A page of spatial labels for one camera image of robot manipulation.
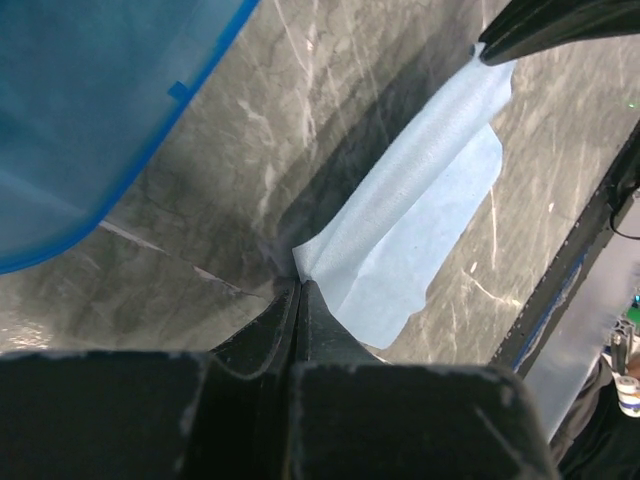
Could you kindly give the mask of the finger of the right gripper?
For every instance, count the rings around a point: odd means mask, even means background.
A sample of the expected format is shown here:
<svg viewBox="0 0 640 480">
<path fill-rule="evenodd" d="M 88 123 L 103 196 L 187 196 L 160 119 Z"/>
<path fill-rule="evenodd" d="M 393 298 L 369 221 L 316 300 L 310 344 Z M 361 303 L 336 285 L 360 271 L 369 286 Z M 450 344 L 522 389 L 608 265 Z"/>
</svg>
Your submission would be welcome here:
<svg viewBox="0 0 640 480">
<path fill-rule="evenodd" d="M 568 43 L 639 33 L 639 0 L 512 0 L 479 36 L 489 66 Z"/>
</svg>

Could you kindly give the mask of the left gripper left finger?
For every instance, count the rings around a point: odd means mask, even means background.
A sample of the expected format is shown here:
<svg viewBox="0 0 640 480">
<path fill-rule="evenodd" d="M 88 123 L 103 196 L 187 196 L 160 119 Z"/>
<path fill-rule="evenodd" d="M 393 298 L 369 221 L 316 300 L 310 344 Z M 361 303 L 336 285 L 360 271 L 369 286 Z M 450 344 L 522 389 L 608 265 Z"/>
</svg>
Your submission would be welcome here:
<svg viewBox="0 0 640 480">
<path fill-rule="evenodd" d="M 278 479 L 301 286 L 209 351 L 1 357 L 5 479 Z"/>
</svg>

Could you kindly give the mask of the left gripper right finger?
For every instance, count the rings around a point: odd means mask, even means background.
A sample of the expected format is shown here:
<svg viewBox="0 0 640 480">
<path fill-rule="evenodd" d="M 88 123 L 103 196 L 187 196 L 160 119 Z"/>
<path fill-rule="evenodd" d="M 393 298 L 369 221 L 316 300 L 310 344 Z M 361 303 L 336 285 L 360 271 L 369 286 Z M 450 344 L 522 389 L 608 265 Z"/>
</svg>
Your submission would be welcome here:
<svg viewBox="0 0 640 480">
<path fill-rule="evenodd" d="M 531 397 L 512 371 L 389 364 L 303 285 L 289 390 L 293 479 L 554 479 Z"/>
</svg>

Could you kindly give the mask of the light blue cleaning cloth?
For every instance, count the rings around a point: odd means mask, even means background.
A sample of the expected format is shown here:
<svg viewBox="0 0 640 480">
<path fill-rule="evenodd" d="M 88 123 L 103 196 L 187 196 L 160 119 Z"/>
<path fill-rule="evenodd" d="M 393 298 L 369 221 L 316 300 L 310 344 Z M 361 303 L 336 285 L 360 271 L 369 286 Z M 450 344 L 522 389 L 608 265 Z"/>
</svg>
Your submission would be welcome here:
<svg viewBox="0 0 640 480">
<path fill-rule="evenodd" d="M 485 46 L 428 100 L 329 223 L 292 251 L 331 314 L 359 342 L 389 347 L 497 180 L 491 127 L 511 98 L 514 62 Z"/>
</svg>

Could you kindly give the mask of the blue translucent glasses case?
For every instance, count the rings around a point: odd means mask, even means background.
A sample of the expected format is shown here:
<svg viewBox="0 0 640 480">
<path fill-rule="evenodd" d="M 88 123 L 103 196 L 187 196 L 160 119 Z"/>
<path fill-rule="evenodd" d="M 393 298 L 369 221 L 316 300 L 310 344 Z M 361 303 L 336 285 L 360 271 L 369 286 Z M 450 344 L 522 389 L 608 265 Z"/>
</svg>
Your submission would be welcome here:
<svg viewBox="0 0 640 480">
<path fill-rule="evenodd" d="M 1 269 L 88 235 L 156 152 L 252 1 L 1 5 Z"/>
</svg>

